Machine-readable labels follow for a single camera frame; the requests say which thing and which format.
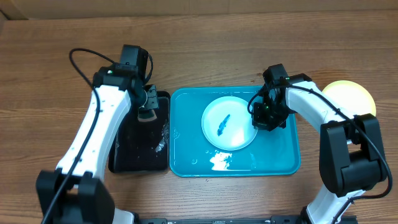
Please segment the green scrub sponge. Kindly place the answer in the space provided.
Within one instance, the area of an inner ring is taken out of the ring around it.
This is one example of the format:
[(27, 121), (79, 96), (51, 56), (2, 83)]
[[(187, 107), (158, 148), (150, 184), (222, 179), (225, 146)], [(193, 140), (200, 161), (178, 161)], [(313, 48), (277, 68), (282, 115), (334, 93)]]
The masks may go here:
[(157, 115), (154, 110), (141, 111), (138, 114), (137, 120), (141, 123), (151, 122), (157, 119)]

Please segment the light blue plate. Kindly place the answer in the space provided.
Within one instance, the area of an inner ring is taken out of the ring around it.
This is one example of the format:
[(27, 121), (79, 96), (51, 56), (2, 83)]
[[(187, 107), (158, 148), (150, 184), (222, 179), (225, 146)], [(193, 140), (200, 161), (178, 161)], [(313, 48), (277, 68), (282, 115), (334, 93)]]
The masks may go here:
[(237, 96), (213, 100), (204, 110), (201, 128), (206, 139), (218, 149), (237, 151), (256, 137), (248, 102)]

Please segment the yellow plate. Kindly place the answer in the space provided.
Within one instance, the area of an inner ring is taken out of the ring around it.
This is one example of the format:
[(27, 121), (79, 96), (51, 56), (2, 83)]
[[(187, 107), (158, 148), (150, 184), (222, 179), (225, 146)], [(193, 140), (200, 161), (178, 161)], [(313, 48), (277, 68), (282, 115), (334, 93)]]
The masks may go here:
[(326, 96), (355, 114), (376, 115), (376, 104), (371, 94), (358, 83), (338, 80), (327, 85), (323, 91)]

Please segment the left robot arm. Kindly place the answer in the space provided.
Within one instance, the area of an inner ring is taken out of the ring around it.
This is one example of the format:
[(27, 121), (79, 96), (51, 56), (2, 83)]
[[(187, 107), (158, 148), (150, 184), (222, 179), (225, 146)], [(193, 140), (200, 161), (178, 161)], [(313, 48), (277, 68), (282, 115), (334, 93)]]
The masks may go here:
[(54, 171), (41, 171), (36, 191), (43, 223), (134, 223), (136, 215), (116, 208), (106, 189), (106, 161), (126, 116), (145, 108), (144, 65), (102, 67), (83, 122)]

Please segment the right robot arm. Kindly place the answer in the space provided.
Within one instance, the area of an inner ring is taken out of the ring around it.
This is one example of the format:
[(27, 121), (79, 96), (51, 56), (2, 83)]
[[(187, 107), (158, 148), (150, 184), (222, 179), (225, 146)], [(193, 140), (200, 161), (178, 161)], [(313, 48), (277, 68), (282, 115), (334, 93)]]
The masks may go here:
[(265, 72), (249, 104), (252, 124), (272, 131), (284, 128), (297, 113), (320, 135), (319, 171), (323, 182), (315, 199), (303, 207), (296, 223), (343, 223), (343, 214), (357, 200), (387, 196), (393, 186), (384, 154), (379, 122), (372, 114), (353, 114), (324, 95), (305, 74)]

